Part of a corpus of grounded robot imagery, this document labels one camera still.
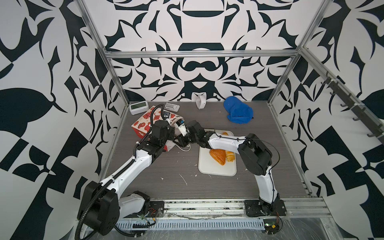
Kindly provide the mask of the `red white paper bag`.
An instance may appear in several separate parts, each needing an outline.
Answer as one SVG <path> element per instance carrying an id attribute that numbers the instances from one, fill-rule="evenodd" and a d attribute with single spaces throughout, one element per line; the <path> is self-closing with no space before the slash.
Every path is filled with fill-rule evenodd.
<path id="1" fill-rule="evenodd" d="M 159 104 L 157 106 L 151 107 L 148 111 L 146 111 L 143 116 L 141 116 L 134 124 L 132 124 L 132 128 L 140 137 L 140 140 L 142 140 L 144 136 L 150 131 L 154 123 L 159 120 L 167 121 L 172 127 L 175 128 L 175 123 L 179 120 L 184 120 L 184 118 L 175 113 L 166 111 L 165 104 Z M 174 139 L 167 141 L 163 150 L 164 152 L 169 152 L 174 147 L 178 147 L 181 150 L 186 151 L 186 148 L 188 148 L 189 145 L 182 148 L 175 144 L 175 137 L 177 137 L 179 134 L 179 130 L 175 128 Z M 134 155 L 136 154 L 136 145 L 134 146 L 133 150 Z"/>

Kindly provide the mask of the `brown triangular fake pastry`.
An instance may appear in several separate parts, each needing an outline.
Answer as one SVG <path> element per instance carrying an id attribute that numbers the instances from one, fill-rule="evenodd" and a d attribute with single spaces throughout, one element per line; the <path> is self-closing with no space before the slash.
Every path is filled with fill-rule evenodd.
<path id="1" fill-rule="evenodd" d="M 224 166 L 226 163 L 226 151 L 220 149 L 212 149 L 210 150 L 210 156 L 221 166 Z"/>

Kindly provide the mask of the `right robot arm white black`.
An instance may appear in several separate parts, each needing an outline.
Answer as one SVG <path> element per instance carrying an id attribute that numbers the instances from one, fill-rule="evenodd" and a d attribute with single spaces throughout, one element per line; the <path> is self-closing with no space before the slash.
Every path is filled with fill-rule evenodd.
<path id="1" fill-rule="evenodd" d="M 180 131 L 177 142 L 181 146 L 197 144 L 210 150 L 224 150 L 240 155 L 246 169 L 252 173 L 259 188 L 260 205 L 274 208 L 280 200 L 272 176 L 272 152 L 255 134 L 243 137 L 226 136 L 216 131 L 206 131 L 197 121 L 175 123 Z"/>

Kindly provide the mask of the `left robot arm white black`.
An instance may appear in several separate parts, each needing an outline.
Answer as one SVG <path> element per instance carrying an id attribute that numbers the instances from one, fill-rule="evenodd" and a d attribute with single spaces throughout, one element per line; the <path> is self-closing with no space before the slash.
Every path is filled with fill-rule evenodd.
<path id="1" fill-rule="evenodd" d="M 95 233 L 105 236 L 120 217 L 139 213 L 147 207 L 150 199 L 147 195 L 135 192 L 123 198 L 122 194 L 162 154 L 166 142 L 172 140 L 174 135 L 175 129 L 168 121 L 156 121 L 149 134 L 136 144 L 130 159 L 109 177 L 99 183 L 92 181 L 86 186 L 77 216 L 76 240 L 81 238 L 83 225 L 93 229 L 85 237 L 87 240 Z"/>

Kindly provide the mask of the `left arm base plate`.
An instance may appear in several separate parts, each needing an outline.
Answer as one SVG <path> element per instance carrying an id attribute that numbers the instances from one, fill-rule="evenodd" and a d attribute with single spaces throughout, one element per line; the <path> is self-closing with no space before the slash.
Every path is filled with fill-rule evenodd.
<path id="1" fill-rule="evenodd" d="M 143 209 L 138 213 L 131 213 L 129 215 L 121 215 L 121 218 L 138 218 L 144 215 L 147 218 L 157 218 L 164 215 L 165 202 L 164 201 L 150 201 L 143 206 Z"/>

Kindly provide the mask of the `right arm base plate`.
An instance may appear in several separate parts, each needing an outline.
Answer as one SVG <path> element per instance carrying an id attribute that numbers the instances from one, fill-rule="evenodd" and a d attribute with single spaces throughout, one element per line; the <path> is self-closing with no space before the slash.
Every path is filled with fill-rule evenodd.
<path id="1" fill-rule="evenodd" d="M 245 200 L 245 212 L 250 218 L 263 216 L 286 216 L 286 206 L 284 201 L 276 199 L 272 204 L 263 200 Z"/>

